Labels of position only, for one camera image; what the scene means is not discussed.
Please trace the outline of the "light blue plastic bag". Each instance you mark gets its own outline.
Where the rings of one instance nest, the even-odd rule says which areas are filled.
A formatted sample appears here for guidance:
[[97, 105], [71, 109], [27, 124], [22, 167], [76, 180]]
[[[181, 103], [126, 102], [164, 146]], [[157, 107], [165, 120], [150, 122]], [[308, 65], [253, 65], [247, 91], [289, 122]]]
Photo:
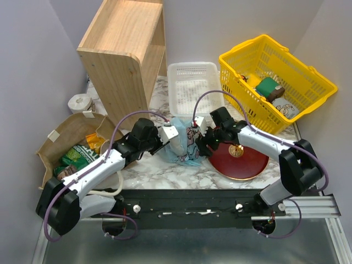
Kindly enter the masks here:
[[200, 156], [199, 148], [195, 142], [201, 135], [199, 128], [192, 127], [190, 120], [182, 120], [178, 117], [172, 118], [170, 123], [175, 126], [179, 136], [172, 139], [172, 142], [157, 154], [168, 163], [181, 166], [200, 166], [204, 157]]

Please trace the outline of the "brown paper bag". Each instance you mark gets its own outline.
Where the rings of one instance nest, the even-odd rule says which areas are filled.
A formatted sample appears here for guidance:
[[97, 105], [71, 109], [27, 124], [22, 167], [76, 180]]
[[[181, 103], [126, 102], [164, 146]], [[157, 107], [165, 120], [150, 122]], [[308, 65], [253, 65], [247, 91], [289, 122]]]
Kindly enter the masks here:
[[59, 159], [70, 148], [77, 144], [86, 145], [86, 136], [93, 133], [109, 140], [114, 129], [114, 123], [106, 115], [98, 113], [70, 115], [56, 129], [52, 130], [36, 152], [46, 170], [39, 189], [42, 190], [46, 182], [53, 177], [53, 170], [59, 165]]

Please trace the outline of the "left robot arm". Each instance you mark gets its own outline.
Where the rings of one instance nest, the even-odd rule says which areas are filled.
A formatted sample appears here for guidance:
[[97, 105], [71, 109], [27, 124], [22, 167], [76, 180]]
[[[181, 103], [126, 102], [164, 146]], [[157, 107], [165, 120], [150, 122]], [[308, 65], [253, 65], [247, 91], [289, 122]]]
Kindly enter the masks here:
[[156, 127], [153, 121], [140, 118], [131, 132], [119, 140], [111, 140], [107, 151], [90, 165], [63, 180], [48, 180], [36, 213], [45, 227], [51, 227], [60, 236], [71, 231], [84, 217], [101, 213], [118, 216], [122, 210], [120, 201], [89, 192], [113, 173], [139, 160], [144, 152], [156, 153], [177, 135], [177, 130], [170, 125]]

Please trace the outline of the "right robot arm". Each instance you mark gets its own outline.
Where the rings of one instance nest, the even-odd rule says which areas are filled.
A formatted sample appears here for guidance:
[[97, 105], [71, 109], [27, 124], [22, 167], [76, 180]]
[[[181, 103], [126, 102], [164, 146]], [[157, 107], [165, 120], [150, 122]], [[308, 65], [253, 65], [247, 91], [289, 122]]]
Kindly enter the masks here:
[[268, 214], [273, 205], [292, 196], [300, 196], [323, 177], [323, 169], [306, 140], [291, 141], [266, 133], [245, 120], [235, 121], [225, 107], [210, 114], [215, 128], [207, 126], [201, 116], [193, 125], [201, 133], [196, 139], [200, 155], [211, 157], [220, 144], [249, 147], [278, 162], [280, 179], [258, 192], [251, 202], [261, 216]]

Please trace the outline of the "red round plate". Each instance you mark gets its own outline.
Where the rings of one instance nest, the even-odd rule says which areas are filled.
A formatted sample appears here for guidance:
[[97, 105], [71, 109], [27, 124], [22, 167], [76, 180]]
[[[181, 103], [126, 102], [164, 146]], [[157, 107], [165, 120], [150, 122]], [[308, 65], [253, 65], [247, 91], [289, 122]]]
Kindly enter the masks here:
[[220, 144], [208, 158], [215, 170], [233, 180], [250, 180], [268, 165], [269, 157], [242, 145]]

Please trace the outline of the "orange snack packet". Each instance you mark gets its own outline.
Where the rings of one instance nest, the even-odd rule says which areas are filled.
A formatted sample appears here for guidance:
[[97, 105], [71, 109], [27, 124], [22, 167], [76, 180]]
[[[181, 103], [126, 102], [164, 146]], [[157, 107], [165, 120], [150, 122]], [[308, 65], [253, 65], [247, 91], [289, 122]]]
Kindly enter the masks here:
[[85, 139], [91, 150], [95, 151], [97, 154], [101, 153], [101, 147], [106, 141], [103, 137], [98, 136], [97, 133], [93, 133], [86, 135]]

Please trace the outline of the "green snack packet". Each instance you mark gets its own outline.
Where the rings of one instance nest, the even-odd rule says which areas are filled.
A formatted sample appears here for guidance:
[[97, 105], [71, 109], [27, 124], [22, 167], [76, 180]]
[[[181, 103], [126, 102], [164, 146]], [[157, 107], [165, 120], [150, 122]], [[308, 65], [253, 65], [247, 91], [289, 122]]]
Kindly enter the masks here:
[[59, 166], [53, 171], [54, 176], [62, 180], [87, 167], [99, 157], [94, 150], [83, 145], [75, 145], [59, 159]]

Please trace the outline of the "white plastic basket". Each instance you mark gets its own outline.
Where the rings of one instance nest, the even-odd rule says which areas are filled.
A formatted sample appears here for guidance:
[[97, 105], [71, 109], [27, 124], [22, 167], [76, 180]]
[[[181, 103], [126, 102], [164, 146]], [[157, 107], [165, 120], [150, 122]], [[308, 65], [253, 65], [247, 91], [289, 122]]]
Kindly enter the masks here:
[[168, 96], [171, 115], [191, 118], [224, 106], [217, 66], [212, 62], [182, 62], [168, 66]]

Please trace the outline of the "green box in basket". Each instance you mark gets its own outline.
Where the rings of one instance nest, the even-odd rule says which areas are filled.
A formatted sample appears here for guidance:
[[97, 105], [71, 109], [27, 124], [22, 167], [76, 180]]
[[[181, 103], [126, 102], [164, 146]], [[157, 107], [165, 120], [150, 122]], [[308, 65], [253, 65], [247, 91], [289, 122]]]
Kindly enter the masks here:
[[255, 87], [256, 91], [264, 97], [268, 97], [279, 86], [274, 79], [266, 77]]

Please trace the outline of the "wooden shelf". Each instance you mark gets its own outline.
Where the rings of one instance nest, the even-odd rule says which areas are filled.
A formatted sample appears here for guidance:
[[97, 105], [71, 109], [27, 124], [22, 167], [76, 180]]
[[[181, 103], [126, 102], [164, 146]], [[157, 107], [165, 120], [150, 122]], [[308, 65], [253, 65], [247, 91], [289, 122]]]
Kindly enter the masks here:
[[158, 76], [167, 74], [163, 1], [103, 1], [77, 52], [114, 124], [148, 118]]

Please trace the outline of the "yellow shopping basket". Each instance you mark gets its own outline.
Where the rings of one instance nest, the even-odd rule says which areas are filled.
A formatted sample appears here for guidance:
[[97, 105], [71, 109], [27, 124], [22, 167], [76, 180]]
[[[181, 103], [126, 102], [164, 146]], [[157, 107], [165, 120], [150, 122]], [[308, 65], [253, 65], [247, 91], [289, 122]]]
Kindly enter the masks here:
[[[244, 41], [219, 56], [220, 81], [225, 98], [255, 127], [277, 134], [313, 112], [337, 92], [334, 83], [314, 67], [306, 66], [289, 49], [266, 34]], [[256, 92], [271, 77], [285, 89], [283, 97], [300, 113], [288, 119]]]

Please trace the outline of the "white cartoon packet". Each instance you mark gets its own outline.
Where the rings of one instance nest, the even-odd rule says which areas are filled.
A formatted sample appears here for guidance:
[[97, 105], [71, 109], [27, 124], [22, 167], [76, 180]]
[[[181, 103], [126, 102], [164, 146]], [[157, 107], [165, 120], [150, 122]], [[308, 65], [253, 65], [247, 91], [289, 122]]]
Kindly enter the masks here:
[[288, 119], [292, 119], [300, 113], [295, 105], [282, 97], [275, 99], [272, 104], [283, 116]]

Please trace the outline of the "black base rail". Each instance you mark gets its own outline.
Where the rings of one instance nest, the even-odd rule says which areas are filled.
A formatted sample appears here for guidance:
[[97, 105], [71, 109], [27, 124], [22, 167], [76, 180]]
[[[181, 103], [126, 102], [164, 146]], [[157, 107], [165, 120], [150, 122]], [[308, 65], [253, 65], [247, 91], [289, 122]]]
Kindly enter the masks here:
[[112, 214], [125, 213], [139, 229], [251, 228], [255, 219], [279, 218], [278, 204], [260, 209], [257, 189], [123, 190]]

